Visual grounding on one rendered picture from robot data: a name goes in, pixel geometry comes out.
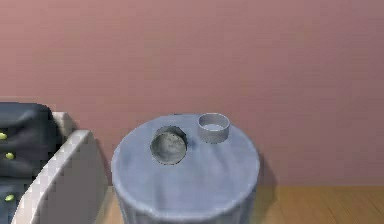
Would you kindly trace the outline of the round blue-grey side table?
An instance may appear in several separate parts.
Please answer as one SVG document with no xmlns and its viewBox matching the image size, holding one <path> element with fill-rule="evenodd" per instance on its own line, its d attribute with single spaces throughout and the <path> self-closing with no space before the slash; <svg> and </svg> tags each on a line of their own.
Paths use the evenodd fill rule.
<svg viewBox="0 0 384 224">
<path fill-rule="evenodd" d="M 224 142 L 204 142 L 199 116 L 160 116 L 133 129 L 116 147 L 112 183 L 124 224 L 250 224 L 260 170 L 257 149 L 232 124 Z M 150 151 L 163 126 L 177 126 L 187 135 L 187 153 L 175 165 L 159 163 Z"/>
</svg>

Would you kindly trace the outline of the grey cylindrical cup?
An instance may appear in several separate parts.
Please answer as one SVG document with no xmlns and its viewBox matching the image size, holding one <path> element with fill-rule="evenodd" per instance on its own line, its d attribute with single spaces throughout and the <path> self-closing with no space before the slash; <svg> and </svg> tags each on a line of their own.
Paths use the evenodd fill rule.
<svg viewBox="0 0 384 224">
<path fill-rule="evenodd" d="M 230 120 L 220 113 L 205 113 L 198 117 L 198 135 L 210 144 L 224 142 L 229 136 Z"/>
</svg>

